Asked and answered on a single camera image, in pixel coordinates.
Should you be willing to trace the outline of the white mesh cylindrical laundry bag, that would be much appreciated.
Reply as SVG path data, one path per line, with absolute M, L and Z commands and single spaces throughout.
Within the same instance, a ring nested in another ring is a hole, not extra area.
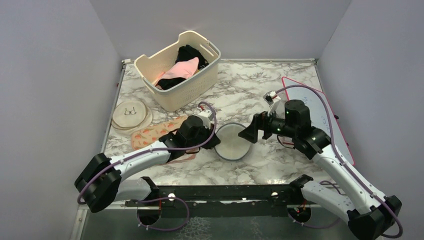
M 249 153 L 252 143 L 238 136 L 245 128 L 243 124 L 230 122 L 216 131 L 220 143 L 214 147 L 214 151 L 221 159 L 236 162 Z

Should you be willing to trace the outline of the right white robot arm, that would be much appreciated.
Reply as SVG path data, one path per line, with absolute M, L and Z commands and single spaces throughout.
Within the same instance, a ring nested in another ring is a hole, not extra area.
M 239 132 L 239 137 L 253 144 L 258 141 L 259 131 L 263 131 L 264 140 L 272 135 L 291 138 L 294 148 L 327 172 L 345 196 L 303 174 L 289 184 L 289 199 L 296 204 L 307 200 L 320 205 L 347 223 L 359 240 L 383 236 L 397 221 L 401 201 L 375 188 L 341 156 L 331 137 L 312 126 L 310 109 L 303 101 L 289 100 L 284 110 L 285 118 L 266 111 L 255 114 L 251 124 Z

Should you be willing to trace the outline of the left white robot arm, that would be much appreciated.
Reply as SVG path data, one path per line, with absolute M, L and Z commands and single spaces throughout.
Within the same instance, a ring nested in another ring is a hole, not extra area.
M 150 145 L 127 153 L 107 157 L 96 154 L 74 182 L 77 202 L 97 213 L 116 200 L 120 184 L 127 178 L 156 165 L 174 161 L 190 150 L 210 150 L 220 144 L 216 136 L 216 115 L 203 110 L 190 115 L 179 128 L 161 136 Z

